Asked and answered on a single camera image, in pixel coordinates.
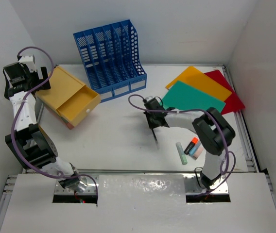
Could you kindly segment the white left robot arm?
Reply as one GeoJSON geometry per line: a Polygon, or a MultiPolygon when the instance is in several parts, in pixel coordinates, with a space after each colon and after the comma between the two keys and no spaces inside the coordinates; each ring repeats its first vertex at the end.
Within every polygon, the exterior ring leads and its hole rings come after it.
{"type": "Polygon", "coordinates": [[[40,128],[36,114],[36,98],[29,90],[42,83],[34,62],[18,61],[3,68],[6,85],[4,96],[13,106],[13,133],[5,143],[25,170],[40,171],[52,176],[63,189],[75,192],[81,187],[76,168],[58,157],[52,140],[40,128]]]}

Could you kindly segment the black pen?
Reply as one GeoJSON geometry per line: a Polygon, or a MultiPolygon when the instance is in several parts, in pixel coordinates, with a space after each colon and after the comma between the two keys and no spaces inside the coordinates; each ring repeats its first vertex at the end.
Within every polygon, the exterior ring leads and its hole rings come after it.
{"type": "Polygon", "coordinates": [[[153,134],[153,137],[154,137],[154,140],[155,140],[155,145],[156,145],[157,149],[159,149],[158,139],[157,139],[157,136],[155,134],[155,131],[154,131],[154,129],[151,129],[151,131],[152,131],[152,134],[153,134]]]}

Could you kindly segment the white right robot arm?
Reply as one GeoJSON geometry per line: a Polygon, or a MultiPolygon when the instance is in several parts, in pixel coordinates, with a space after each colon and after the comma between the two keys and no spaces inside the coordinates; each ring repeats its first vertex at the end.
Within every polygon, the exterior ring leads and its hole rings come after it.
{"type": "Polygon", "coordinates": [[[201,116],[196,116],[192,111],[177,113],[174,108],[166,110],[156,98],[143,99],[143,103],[147,109],[144,114],[151,130],[158,127],[178,127],[197,134],[206,150],[205,163],[200,172],[201,184],[210,189],[223,174],[225,153],[236,136],[230,124],[213,107],[201,116]]]}

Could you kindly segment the yellow drawer box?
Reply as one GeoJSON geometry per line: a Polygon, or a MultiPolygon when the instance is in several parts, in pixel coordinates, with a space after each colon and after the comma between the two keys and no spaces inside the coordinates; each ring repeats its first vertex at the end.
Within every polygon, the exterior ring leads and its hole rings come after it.
{"type": "Polygon", "coordinates": [[[50,108],[75,112],[80,122],[101,102],[100,95],[61,66],[53,70],[51,88],[39,90],[36,97],[50,108]]]}

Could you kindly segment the green glue stick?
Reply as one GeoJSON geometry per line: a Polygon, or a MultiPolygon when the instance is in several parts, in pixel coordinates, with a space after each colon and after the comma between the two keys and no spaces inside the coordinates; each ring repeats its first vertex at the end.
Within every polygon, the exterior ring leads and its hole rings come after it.
{"type": "Polygon", "coordinates": [[[177,148],[177,151],[178,151],[178,154],[179,154],[182,165],[186,165],[188,163],[188,161],[187,161],[187,158],[186,158],[186,155],[184,153],[184,150],[182,148],[181,143],[176,142],[175,145],[176,145],[176,148],[177,148]]]}

